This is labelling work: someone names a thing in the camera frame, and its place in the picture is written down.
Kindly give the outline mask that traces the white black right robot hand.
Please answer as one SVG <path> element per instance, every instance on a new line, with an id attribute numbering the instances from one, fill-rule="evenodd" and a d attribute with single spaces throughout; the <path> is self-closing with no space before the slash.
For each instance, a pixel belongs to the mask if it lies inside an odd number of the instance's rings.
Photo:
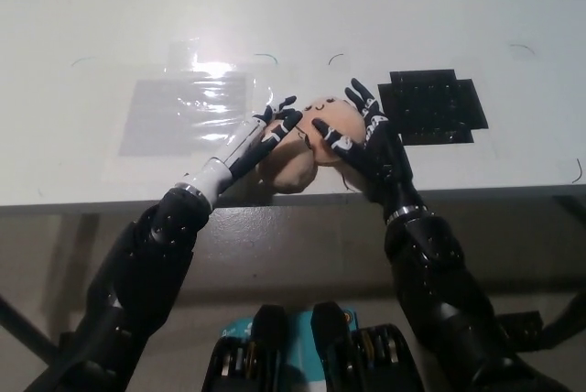
<path id="1" fill-rule="evenodd" d="M 314 128 L 333 152 L 365 179 L 367 199 L 383 206 L 387 223 L 411 212 L 426 211 L 427 206 L 413 184 L 413 172 L 401 138 L 379 102 L 355 78 L 344 92 L 364 120 L 365 141 L 353 141 L 320 118 L 312 120 Z"/>

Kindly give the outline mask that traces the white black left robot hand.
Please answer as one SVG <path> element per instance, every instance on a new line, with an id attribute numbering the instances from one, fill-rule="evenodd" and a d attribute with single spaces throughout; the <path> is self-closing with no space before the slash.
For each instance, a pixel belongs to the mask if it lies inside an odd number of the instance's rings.
<path id="1" fill-rule="evenodd" d="M 266 158 L 297 126 L 302 112 L 292 107 L 295 96 L 244 120 L 201 170 L 176 187 L 202 197 L 213 209 L 219 197 Z"/>

